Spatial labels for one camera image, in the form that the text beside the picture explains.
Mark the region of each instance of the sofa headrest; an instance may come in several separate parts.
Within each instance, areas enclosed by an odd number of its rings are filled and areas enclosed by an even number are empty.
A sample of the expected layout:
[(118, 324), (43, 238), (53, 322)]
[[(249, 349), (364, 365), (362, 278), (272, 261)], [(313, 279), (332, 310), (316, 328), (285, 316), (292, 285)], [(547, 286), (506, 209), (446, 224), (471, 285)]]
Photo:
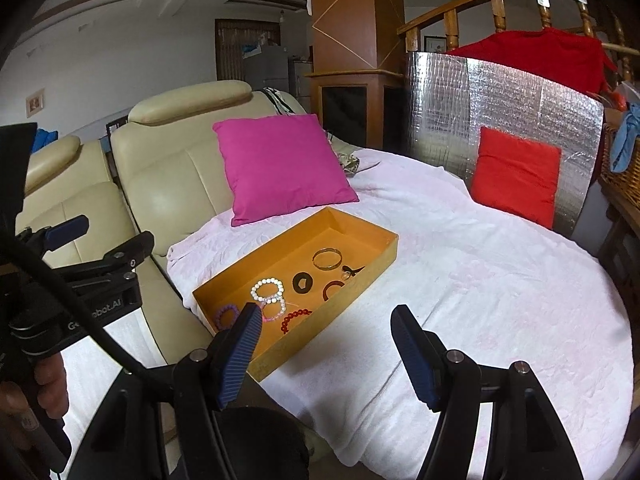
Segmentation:
[(129, 121), (155, 126), (235, 106), (250, 99), (251, 87), (244, 81), (201, 83), (169, 90), (140, 101), (129, 112)]
[(27, 169), (25, 194), (28, 195), (40, 184), (63, 171), (74, 160), (79, 149), (80, 139), (68, 135), (33, 153)]

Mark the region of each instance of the foil insulation panel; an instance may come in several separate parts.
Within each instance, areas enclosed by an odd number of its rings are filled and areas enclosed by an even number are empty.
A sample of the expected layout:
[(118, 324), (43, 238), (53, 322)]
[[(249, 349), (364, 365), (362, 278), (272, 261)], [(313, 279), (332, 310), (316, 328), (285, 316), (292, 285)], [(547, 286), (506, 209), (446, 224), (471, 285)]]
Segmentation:
[(603, 107), (580, 92), (503, 65), (410, 52), (406, 154), (461, 177), (476, 168), (480, 127), (562, 149), (554, 231), (569, 237), (595, 164)]

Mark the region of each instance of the human hand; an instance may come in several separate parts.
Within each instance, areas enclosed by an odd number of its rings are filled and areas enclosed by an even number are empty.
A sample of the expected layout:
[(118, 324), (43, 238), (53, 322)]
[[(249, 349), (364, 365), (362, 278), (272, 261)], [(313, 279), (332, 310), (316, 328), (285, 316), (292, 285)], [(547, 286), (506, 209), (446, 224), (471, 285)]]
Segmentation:
[[(33, 369), (36, 382), (40, 385), (38, 403), (50, 418), (62, 418), (69, 409), (66, 390), (66, 371), (62, 355), (55, 354), (39, 361)], [(11, 382), (0, 383), (0, 426), (8, 431), (18, 449), (27, 450), (31, 443), (12, 418), (29, 409), (27, 399), (20, 387)]]

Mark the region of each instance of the wicker basket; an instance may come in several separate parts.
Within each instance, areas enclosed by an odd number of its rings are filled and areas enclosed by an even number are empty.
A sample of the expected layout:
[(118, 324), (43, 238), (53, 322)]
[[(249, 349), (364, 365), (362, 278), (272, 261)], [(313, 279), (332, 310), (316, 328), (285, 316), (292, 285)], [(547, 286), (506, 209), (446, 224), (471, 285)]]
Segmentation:
[(618, 128), (612, 124), (604, 126), (604, 154), (602, 156), (602, 179), (615, 187), (634, 206), (640, 208), (640, 137), (636, 139), (629, 167), (622, 173), (611, 173), (609, 153)]

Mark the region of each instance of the gold bangle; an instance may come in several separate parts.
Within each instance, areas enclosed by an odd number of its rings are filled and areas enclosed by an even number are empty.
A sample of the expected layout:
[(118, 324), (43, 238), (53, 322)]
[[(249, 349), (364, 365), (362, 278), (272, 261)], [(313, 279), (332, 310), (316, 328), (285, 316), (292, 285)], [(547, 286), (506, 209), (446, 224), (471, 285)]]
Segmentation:
[[(325, 266), (325, 267), (319, 266), (318, 264), (316, 264), (316, 257), (318, 256), (318, 254), (322, 254), (322, 253), (335, 253), (338, 256), (340, 256), (340, 260), (338, 260), (338, 263), (330, 266)], [(324, 249), (320, 249), (319, 251), (316, 251), (316, 254), (314, 254), (314, 257), (311, 258), (311, 261), (313, 262), (314, 266), (320, 270), (334, 270), (340, 267), (340, 264), (342, 263), (342, 253), (338, 249), (334, 249), (333, 247), (325, 247)]]

